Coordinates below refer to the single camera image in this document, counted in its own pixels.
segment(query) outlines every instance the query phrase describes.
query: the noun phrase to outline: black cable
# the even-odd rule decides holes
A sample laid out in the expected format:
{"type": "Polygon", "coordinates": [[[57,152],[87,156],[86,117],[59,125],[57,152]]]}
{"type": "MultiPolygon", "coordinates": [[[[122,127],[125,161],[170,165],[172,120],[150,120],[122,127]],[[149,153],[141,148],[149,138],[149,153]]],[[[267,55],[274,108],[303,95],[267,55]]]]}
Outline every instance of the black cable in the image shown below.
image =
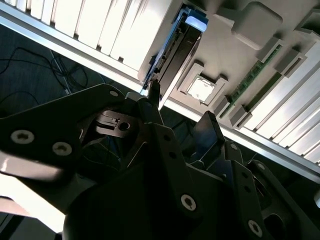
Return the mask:
{"type": "Polygon", "coordinates": [[[15,95],[15,94],[27,94],[29,96],[31,96],[33,98],[33,100],[36,102],[36,104],[40,105],[38,100],[36,99],[36,97],[34,95],[32,95],[30,92],[27,91],[14,91],[12,93],[10,93],[9,95],[5,96],[1,101],[0,101],[0,105],[7,100],[9,97],[15,95]]]}
{"type": "Polygon", "coordinates": [[[111,146],[111,137],[109,136],[108,152],[107,152],[107,156],[106,156],[107,161],[109,161],[110,146],[111,146]]]}
{"type": "Polygon", "coordinates": [[[63,59],[68,59],[67,57],[63,56],[63,55],[57,55],[55,56],[52,60],[51,60],[51,64],[52,61],[56,61],[62,71],[63,76],[66,78],[66,81],[68,82],[69,85],[71,85],[71,87],[75,90],[83,90],[86,89],[88,87],[88,83],[89,83],[89,78],[88,75],[86,73],[85,68],[80,65],[79,63],[76,63],[72,66],[72,68],[70,70],[68,70],[66,64],[64,63],[63,59]],[[73,76],[72,74],[74,74],[76,71],[81,70],[83,72],[84,75],[84,79],[85,79],[85,84],[82,85],[80,84],[73,76]]]}
{"type": "Polygon", "coordinates": [[[180,122],[178,122],[176,125],[174,125],[171,129],[175,130],[177,127],[179,127],[181,124],[183,124],[186,121],[186,119],[181,120],[180,122]]]}
{"type": "Polygon", "coordinates": [[[7,64],[6,64],[5,68],[0,72],[0,75],[3,74],[3,73],[9,68],[10,63],[11,63],[11,61],[13,60],[13,57],[14,57],[14,55],[16,54],[16,52],[17,52],[18,50],[25,51],[26,53],[29,53],[29,54],[31,54],[31,55],[33,55],[33,56],[36,56],[36,57],[39,57],[39,58],[45,60],[45,62],[50,66],[50,69],[51,69],[51,71],[52,71],[55,79],[58,81],[58,83],[61,85],[61,87],[63,87],[64,90],[67,89],[67,87],[66,87],[62,82],[60,82],[60,80],[59,80],[59,78],[58,78],[58,76],[57,76],[57,74],[56,74],[56,71],[57,71],[57,70],[54,69],[54,67],[51,65],[51,62],[50,62],[45,56],[43,56],[43,55],[41,55],[41,54],[38,54],[38,53],[35,53],[35,52],[32,52],[32,51],[30,51],[30,50],[28,50],[28,49],[25,49],[25,48],[23,48],[23,47],[17,47],[17,48],[12,52],[12,54],[11,54],[11,56],[9,57],[9,60],[8,60],[8,62],[7,62],[7,64]]]}
{"type": "Polygon", "coordinates": [[[2,220],[2,222],[0,223],[0,228],[2,227],[2,225],[5,223],[7,217],[9,216],[9,214],[7,214],[4,219],[2,220]]]}
{"type": "Polygon", "coordinates": [[[39,63],[35,63],[35,62],[32,62],[32,61],[27,61],[27,60],[21,60],[21,59],[0,59],[0,61],[14,61],[14,62],[23,62],[23,63],[28,63],[28,64],[33,64],[33,65],[37,65],[37,66],[40,66],[40,67],[43,67],[45,69],[49,69],[51,70],[50,67],[48,66],[45,66],[45,65],[42,65],[42,64],[39,64],[39,63]]]}

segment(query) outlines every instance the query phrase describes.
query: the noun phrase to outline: black plastic part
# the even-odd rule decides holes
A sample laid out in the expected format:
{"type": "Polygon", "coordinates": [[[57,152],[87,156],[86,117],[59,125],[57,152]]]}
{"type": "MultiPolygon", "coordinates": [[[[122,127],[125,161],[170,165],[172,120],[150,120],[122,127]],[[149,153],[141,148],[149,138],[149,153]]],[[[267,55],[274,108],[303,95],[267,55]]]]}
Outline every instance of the black plastic part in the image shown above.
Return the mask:
{"type": "Polygon", "coordinates": [[[205,169],[209,169],[213,162],[221,155],[225,138],[221,132],[215,115],[207,111],[193,128],[196,148],[196,159],[201,160],[205,169]]]}
{"type": "Polygon", "coordinates": [[[159,107],[160,101],[160,88],[160,84],[156,80],[152,80],[149,83],[148,99],[157,108],[159,107]]]}
{"type": "Polygon", "coordinates": [[[21,222],[25,219],[24,216],[14,215],[5,225],[5,227],[0,232],[1,240],[9,240],[12,235],[15,233],[17,228],[20,226],[21,222]]]}
{"type": "Polygon", "coordinates": [[[319,229],[289,195],[272,172],[261,162],[252,160],[247,167],[254,173],[265,226],[275,240],[318,240],[319,229]]]}
{"type": "Polygon", "coordinates": [[[147,169],[147,163],[141,163],[114,181],[84,192],[66,216],[63,239],[215,240],[241,237],[230,207],[232,198],[220,180],[188,167],[198,196],[197,204],[205,209],[200,224],[190,229],[183,221],[173,221],[175,215],[165,202],[167,196],[163,195],[162,188],[157,188],[160,182],[150,189],[152,182],[148,176],[152,171],[148,173],[147,169]]]}

